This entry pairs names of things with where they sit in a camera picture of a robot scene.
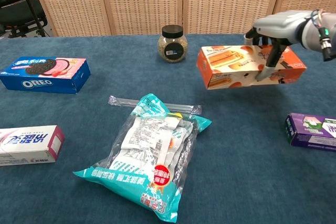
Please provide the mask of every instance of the red circular label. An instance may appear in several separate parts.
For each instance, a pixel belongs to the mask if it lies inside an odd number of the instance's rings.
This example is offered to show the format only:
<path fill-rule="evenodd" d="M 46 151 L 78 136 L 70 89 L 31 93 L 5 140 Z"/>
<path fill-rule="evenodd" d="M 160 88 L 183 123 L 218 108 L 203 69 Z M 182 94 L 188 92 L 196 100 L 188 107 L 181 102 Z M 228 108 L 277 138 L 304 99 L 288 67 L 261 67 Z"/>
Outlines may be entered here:
<path fill-rule="evenodd" d="M 170 172 L 164 165 L 157 165 L 154 170 L 154 183 L 158 186 L 165 186 L 169 183 Z"/>

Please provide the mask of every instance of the table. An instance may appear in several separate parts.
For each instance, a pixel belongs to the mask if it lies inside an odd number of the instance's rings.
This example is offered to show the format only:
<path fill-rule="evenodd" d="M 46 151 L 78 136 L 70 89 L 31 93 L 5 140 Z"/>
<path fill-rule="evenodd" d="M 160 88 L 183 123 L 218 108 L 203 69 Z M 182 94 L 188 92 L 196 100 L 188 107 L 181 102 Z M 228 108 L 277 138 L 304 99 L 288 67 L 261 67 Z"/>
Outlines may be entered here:
<path fill-rule="evenodd" d="M 154 213 L 72 174 L 108 156 L 131 108 L 109 95 L 203 105 L 213 124 L 197 138 L 178 223 L 336 223 L 336 153 L 292 147 L 287 113 L 336 116 L 336 60 L 292 48 L 308 69 L 294 84 L 208 91 L 201 46 L 241 35 L 188 35 L 187 59 L 158 57 L 158 36 L 0 40 L 0 69 L 20 56 L 85 57 L 91 77 L 77 95 L 9 91 L 0 84 L 0 128 L 58 124 L 66 136 L 52 164 L 0 167 L 0 223 L 160 223 Z"/>

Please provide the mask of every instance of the teal plastic bag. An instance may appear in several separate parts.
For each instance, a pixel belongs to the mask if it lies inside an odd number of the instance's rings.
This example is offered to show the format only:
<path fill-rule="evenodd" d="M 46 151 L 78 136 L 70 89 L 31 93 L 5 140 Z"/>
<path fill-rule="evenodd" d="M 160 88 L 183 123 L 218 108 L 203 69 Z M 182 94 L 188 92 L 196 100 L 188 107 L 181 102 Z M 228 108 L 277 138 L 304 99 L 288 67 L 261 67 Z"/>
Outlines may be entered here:
<path fill-rule="evenodd" d="M 144 96 L 120 130 L 109 157 L 74 172 L 78 177 L 176 222 L 196 136 L 211 124 L 200 116 L 170 113 L 153 94 Z"/>

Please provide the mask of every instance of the black chair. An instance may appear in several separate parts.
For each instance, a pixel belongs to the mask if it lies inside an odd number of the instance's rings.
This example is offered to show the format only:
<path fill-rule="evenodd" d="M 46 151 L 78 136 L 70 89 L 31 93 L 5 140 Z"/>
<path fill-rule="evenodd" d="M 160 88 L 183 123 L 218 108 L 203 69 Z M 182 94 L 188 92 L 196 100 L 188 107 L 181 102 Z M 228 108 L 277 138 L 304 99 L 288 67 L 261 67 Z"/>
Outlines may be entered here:
<path fill-rule="evenodd" d="M 0 0 L 0 25 L 11 30 L 9 38 L 26 37 L 26 33 L 39 31 L 27 2 L 19 1 L 21 0 Z M 30 0 L 30 2 L 39 22 L 43 22 L 43 27 L 46 26 L 48 22 L 40 1 Z"/>

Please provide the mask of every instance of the white snack box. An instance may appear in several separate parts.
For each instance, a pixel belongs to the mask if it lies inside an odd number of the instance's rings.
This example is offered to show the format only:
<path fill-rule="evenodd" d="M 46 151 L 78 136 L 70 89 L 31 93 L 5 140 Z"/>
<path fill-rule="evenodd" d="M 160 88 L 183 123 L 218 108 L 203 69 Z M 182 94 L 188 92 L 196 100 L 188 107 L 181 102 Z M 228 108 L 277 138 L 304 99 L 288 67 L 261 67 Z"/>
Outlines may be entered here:
<path fill-rule="evenodd" d="M 57 125 L 0 129 L 0 166 L 55 162 L 63 142 Z"/>

